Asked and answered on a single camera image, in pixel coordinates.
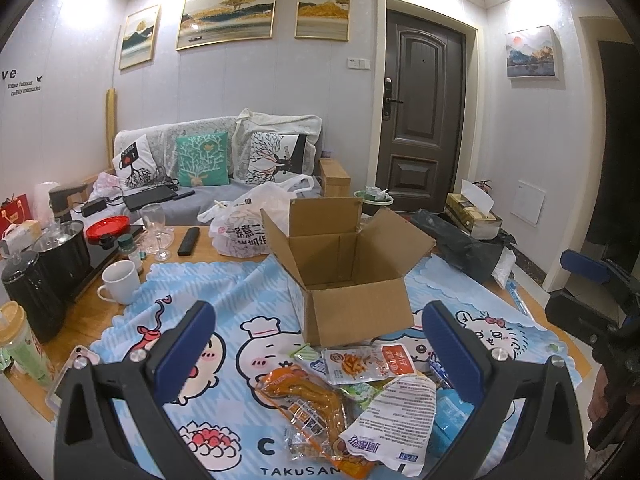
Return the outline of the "wooden side box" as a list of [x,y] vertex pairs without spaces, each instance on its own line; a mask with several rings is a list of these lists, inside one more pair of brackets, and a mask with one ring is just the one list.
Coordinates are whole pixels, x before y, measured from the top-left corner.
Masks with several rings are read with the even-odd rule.
[[350,175],[334,158],[319,160],[320,181],[324,197],[346,197],[350,195]]

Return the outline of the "black laptop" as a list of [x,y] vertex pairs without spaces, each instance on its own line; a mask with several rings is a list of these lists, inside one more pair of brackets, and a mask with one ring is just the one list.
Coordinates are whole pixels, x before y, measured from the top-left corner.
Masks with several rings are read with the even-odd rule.
[[172,200],[175,195],[176,192],[169,186],[157,185],[125,195],[124,204],[131,212],[134,212],[149,204],[168,202],[168,200]]

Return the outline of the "left mountain painting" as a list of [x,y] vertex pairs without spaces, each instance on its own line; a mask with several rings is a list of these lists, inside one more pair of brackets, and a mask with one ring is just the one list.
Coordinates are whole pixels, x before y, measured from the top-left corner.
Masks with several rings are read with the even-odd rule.
[[149,6],[128,16],[122,32],[118,63],[120,70],[128,70],[130,67],[152,60],[159,15],[159,6]]

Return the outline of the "pink smartphone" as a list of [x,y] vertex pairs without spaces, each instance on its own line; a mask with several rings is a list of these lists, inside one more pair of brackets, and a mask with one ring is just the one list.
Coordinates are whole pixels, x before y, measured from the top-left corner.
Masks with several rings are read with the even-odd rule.
[[65,392],[67,384],[70,382],[70,378],[74,377],[74,371],[76,370],[76,362],[81,360],[85,364],[98,365],[101,363],[100,356],[83,346],[82,344],[76,344],[76,346],[70,352],[70,355],[62,365],[54,378],[54,382],[49,388],[44,402],[50,410],[57,415],[60,412],[60,408],[63,401],[63,393]]

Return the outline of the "right mountain canvas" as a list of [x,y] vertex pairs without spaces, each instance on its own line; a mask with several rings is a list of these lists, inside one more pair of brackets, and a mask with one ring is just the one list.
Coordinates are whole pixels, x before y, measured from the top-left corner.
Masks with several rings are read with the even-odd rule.
[[506,76],[509,79],[555,78],[555,36],[548,25],[506,34]]

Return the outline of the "white black tree cushion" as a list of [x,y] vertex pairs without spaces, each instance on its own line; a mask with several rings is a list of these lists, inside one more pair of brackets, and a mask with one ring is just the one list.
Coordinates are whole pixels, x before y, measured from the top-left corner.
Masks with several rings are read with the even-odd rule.
[[247,184],[282,182],[303,173],[306,136],[256,132],[250,138]]

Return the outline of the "orange white chicken snack packet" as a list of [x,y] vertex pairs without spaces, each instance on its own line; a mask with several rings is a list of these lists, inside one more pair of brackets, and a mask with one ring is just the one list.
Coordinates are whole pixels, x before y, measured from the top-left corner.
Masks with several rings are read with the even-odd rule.
[[332,385],[382,382],[416,374],[413,360],[403,344],[325,348],[322,358]]

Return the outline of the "small spice bottle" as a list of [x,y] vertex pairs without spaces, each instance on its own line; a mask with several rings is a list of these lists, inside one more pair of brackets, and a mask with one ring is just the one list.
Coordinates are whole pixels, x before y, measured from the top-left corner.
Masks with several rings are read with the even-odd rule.
[[122,234],[117,239],[117,244],[120,252],[134,264],[137,274],[140,274],[143,270],[142,258],[141,252],[134,241],[134,237],[129,233]]

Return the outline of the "red gift bag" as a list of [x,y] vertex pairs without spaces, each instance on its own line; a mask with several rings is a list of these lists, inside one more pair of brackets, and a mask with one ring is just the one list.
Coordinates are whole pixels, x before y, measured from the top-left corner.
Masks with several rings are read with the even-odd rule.
[[0,233],[6,235],[11,226],[19,226],[26,220],[32,220],[26,194],[13,195],[1,203]]

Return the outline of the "white printed snack bag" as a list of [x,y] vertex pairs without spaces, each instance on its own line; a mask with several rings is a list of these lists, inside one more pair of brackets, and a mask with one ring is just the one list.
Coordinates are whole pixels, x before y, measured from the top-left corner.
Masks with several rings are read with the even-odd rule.
[[434,425],[436,391],[435,383],[423,375],[393,379],[340,434],[346,450],[417,477]]

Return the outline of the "orange clear snack packet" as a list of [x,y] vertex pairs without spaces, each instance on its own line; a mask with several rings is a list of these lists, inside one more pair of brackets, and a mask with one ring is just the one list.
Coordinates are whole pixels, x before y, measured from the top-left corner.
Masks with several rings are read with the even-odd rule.
[[347,429],[342,396],[297,365],[279,367],[258,379],[255,388],[294,432],[293,454],[320,457],[351,479],[367,479],[375,463],[350,455],[341,434]]

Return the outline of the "blue snack bag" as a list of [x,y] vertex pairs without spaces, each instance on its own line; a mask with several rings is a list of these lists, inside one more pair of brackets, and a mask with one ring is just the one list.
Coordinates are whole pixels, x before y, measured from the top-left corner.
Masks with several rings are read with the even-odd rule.
[[461,400],[440,364],[434,361],[428,364],[430,364],[428,376],[436,384],[436,413],[427,451],[433,456],[440,457],[456,440],[474,406]]

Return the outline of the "small golden tree painting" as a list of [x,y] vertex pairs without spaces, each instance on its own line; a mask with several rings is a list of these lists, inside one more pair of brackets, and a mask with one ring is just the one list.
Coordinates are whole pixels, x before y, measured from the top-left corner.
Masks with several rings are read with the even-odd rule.
[[349,40],[350,0],[297,0],[296,39]]

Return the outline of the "teal deer cushion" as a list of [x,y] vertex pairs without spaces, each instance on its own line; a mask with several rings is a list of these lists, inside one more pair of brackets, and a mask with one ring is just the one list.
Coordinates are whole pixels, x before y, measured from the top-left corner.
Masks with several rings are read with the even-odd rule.
[[215,131],[177,139],[178,174],[182,186],[217,186],[229,183],[228,133]]

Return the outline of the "small green snack packet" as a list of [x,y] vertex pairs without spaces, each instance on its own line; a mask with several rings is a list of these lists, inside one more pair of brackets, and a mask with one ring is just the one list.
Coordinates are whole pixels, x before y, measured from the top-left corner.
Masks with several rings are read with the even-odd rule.
[[322,355],[309,344],[305,344],[291,353],[294,362],[305,372],[314,374],[323,380],[328,378],[326,374],[326,362]]

